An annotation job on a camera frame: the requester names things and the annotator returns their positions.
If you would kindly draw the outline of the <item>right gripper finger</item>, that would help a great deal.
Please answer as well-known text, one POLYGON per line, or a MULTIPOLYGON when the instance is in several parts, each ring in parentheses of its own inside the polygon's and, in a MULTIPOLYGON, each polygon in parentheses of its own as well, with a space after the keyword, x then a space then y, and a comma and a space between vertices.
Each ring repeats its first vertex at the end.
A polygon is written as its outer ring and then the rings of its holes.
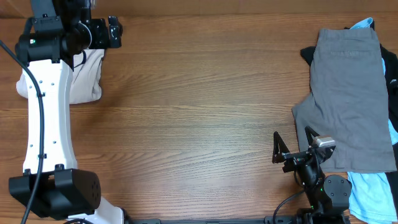
POLYGON ((317 141, 318 141, 319 134, 314 129, 312 129, 310 126, 305 127, 305 134, 307 137, 308 145, 310 147, 318 147, 317 141))
POLYGON ((272 163, 275 164, 284 162, 286 160, 286 157, 290 154, 290 151, 277 131, 273 133, 273 140, 274 148, 272 163))

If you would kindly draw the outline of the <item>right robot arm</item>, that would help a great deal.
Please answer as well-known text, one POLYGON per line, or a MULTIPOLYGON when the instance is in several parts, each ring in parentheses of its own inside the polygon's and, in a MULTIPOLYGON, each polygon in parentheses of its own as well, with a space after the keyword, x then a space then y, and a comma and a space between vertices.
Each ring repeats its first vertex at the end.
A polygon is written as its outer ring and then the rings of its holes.
POLYGON ((291 153, 279 133, 273 133, 274 149, 272 162, 283 163, 285 173, 293 172, 301 191, 282 201, 272 216, 265 217, 265 223, 349 223, 344 212, 349 209, 352 183, 340 176, 326 176, 320 164, 328 160, 335 151, 335 140, 321 136, 311 127, 305 127, 309 143, 306 151, 291 153), (310 208, 300 208, 296 215, 280 216, 278 211, 287 202, 305 194, 310 208))

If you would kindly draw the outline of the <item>beige shorts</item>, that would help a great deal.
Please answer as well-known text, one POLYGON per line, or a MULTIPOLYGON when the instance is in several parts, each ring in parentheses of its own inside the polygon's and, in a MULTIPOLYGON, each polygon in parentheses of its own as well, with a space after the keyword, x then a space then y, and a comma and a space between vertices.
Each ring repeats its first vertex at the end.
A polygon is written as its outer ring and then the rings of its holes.
POLYGON ((105 51, 86 49, 73 56, 77 63, 69 66, 63 60, 34 61, 27 67, 36 79, 40 92, 47 96, 65 96, 71 104, 88 103, 101 98, 101 64, 105 51))

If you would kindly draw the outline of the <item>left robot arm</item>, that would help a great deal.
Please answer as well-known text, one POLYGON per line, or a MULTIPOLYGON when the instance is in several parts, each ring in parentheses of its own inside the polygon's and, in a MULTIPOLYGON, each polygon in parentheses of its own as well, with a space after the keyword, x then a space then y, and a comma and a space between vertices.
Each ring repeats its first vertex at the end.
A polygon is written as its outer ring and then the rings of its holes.
POLYGON ((118 18, 93 19, 90 0, 31 0, 33 16, 9 55, 27 84, 29 134, 23 174, 9 193, 26 213, 65 223, 129 223, 128 214, 101 194, 94 172, 78 168, 70 131, 73 58, 86 49, 116 49, 118 18))

